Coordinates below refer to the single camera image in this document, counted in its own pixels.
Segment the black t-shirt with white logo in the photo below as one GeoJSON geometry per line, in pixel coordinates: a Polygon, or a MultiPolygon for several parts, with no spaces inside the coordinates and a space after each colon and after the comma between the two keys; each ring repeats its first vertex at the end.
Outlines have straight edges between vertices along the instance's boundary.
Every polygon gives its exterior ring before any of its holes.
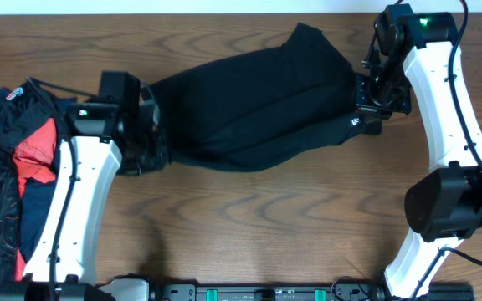
{"type": "Polygon", "coordinates": [[[279,47],[197,66],[142,93],[159,106],[174,161],[262,171],[381,133],[356,111],[355,77],[318,28],[299,23],[279,47]]]}

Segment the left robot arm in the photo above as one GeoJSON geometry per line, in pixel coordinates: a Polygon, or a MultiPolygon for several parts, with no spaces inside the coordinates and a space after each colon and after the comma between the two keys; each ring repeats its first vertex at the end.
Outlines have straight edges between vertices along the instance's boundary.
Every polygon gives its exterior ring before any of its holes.
{"type": "Polygon", "coordinates": [[[141,174],[146,158],[164,161],[167,147],[139,124],[140,80],[105,71],[97,94],[59,112],[49,83],[28,79],[52,111],[62,139],[59,173],[39,243],[20,281],[6,282],[0,300],[160,300],[162,289],[146,276],[128,274],[96,282],[96,255],[107,197],[122,167],[141,174]]]}

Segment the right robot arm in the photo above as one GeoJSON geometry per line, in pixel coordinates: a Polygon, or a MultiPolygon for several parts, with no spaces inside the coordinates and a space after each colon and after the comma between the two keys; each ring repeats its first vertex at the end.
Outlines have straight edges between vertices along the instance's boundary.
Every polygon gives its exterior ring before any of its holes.
{"type": "Polygon", "coordinates": [[[428,174],[408,189],[408,232],[366,300],[471,300],[468,285],[433,282],[449,254],[482,228],[482,131],[464,81],[465,25],[450,13],[387,6],[356,78],[356,110],[380,124],[417,103],[428,142],[428,174]]]}

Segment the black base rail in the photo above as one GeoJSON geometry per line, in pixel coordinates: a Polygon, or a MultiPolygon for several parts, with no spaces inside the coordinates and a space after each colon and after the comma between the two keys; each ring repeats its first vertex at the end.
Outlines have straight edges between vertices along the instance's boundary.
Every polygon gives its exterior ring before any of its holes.
{"type": "Polygon", "coordinates": [[[328,285],[167,283],[130,274],[100,285],[115,300],[149,301],[384,301],[395,297],[382,284],[338,278],[328,285]]]}

